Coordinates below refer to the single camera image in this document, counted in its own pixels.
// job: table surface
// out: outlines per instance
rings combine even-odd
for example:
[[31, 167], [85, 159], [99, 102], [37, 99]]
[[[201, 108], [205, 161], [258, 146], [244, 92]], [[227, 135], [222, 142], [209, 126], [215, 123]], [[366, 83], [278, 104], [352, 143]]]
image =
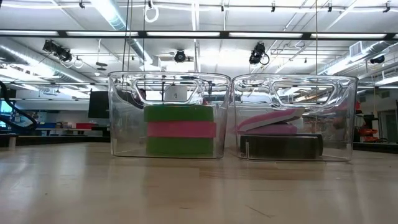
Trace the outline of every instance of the table surface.
[[0, 152], [1, 223], [397, 223], [398, 155], [351, 162], [145, 159], [109, 143]]

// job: green sponge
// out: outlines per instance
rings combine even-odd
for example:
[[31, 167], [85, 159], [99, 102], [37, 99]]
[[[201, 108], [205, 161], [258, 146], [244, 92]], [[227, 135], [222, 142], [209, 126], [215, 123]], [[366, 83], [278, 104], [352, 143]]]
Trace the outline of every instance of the green sponge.
[[149, 105], [144, 121], [213, 121], [213, 108], [204, 105]]
[[213, 157], [213, 138], [148, 137], [147, 153], [149, 156]]

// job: clear plastic bin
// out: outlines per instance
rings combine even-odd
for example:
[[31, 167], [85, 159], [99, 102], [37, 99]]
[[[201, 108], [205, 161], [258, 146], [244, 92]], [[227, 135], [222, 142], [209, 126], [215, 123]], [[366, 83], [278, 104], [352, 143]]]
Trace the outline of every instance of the clear plastic bin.
[[353, 150], [354, 77], [250, 74], [232, 80], [240, 158], [349, 161]]
[[230, 86], [210, 73], [110, 73], [112, 154], [223, 157]]

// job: computer monitor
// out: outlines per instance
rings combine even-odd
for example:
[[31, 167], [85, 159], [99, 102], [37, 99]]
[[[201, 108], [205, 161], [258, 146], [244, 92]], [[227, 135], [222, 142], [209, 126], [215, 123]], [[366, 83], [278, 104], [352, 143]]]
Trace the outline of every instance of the computer monitor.
[[90, 104], [88, 106], [88, 117], [109, 119], [108, 91], [91, 92]]

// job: pink foam block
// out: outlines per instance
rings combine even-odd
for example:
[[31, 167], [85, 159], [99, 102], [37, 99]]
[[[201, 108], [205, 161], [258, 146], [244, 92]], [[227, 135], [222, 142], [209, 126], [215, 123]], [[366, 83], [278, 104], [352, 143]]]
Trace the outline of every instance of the pink foam block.
[[148, 137], [215, 138], [212, 121], [156, 121], [147, 124]]
[[304, 109], [287, 109], [253, 116], [242, 121], [238, 125], [238, 131], [248, 131], [250, 129], [259, 128], [281, 121], [293, 121], [295, 119], [299, 119], [303, 115], [304, 111]]
[[238, 131], [238, 134], [297, 134], [297, 127], [293, 124], [270, 124], [248, 131]]

